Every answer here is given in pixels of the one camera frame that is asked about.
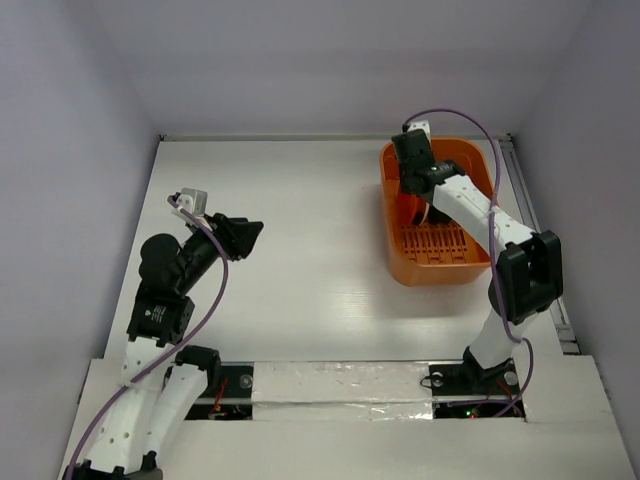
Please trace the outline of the orange plastic plate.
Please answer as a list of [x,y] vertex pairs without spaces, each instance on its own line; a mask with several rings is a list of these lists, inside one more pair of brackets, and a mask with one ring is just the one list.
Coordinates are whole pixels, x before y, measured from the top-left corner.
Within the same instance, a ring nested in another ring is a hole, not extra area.
[[425,222],[429,205],[422,197],[400,192],[397,195],[396,207],[399,222],[403,226],[418,226]]

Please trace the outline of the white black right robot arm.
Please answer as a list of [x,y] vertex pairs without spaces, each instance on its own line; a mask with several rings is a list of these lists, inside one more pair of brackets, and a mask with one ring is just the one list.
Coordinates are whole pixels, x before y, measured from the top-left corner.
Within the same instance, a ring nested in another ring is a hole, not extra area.
[[529,341],[533,320],[563,293],[559,237],[516,221],[487,197],[453,160],[437,161],[427,134],[408,130],[392,137],[400,190],[455,221],[489,255],[491,310],[462,360],[431,373],[433,387],[482,394],[509,365],[514,348]]

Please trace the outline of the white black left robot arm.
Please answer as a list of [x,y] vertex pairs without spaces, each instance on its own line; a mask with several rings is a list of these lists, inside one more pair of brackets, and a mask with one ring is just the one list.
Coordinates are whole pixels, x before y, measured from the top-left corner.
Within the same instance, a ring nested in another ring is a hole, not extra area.
[[219,352],[190,342],[206,323],[189,325],[188,294],[215,262],[227,269],[247,258],[264,225],[178,212],[191,235],[179,242],[160,233],[143,243],[118,387],[81,436],[66,479],[162,478],[163,458],[195,400],[224,386]]

